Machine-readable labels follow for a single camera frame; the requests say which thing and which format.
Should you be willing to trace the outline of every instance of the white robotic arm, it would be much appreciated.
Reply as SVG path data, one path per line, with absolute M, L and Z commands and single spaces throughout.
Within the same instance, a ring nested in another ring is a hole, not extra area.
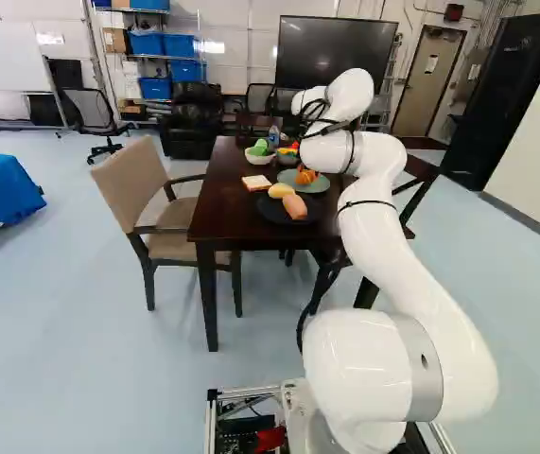
M 392 206 L 404 146 L 388 134 L 326 129 L 362 115 L 373 93 L 371 76 L 356 68 L 292 101 L 294 114 L 309 101 L 327 101 L 300 155 L 309 168 L 359 177 L 339 199 L 341 238 L 353 264 L 394 308 L 391 314 L 325 311 L 304 332 L 310 389 L 336 441 L 355 454 L 389 452 L 402 437 L 403 421 L 483 414 L 498 389 L 481 334 L 416 258 Z

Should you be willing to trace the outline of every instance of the door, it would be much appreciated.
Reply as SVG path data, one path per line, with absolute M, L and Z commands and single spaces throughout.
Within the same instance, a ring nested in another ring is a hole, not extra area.
M 459 56 L 466 32 L 424 26 L 404 93 L 395 114 L 392 134 L 426 136 Z

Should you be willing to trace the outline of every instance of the red object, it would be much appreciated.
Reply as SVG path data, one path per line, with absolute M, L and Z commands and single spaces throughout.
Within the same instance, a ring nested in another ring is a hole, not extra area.
M 462 11 L 464 8 L 465 6 L 463 5 L 449 3 L 448 5 L 446 5 L 444 19 L 448 22 L 459 22 L 462 18 Z
M 259 439 L 259 444 L 254 449 L 255 454 L 271 451 L 285 443 L 287 428 L 278 426 L 269 430 L 259 430 L 257 432 L 257 438 Z

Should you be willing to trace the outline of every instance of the water bottle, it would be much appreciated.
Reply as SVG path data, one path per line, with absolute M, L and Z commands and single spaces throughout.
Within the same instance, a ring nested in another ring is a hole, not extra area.
M 278 128 L 278 120 L 275 119 L 271 125 L 270 132 L 268 134 L 268 144 L 272 151 L 276 151 L 280 145 L 280 128 Z

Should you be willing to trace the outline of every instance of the television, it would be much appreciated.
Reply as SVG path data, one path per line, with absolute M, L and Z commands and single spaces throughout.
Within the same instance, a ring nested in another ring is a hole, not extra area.
M 328 85 L 343 71 L 362 68 L 378 93 L 397 28 L 397 22 L 280 16 L 275 84 Z

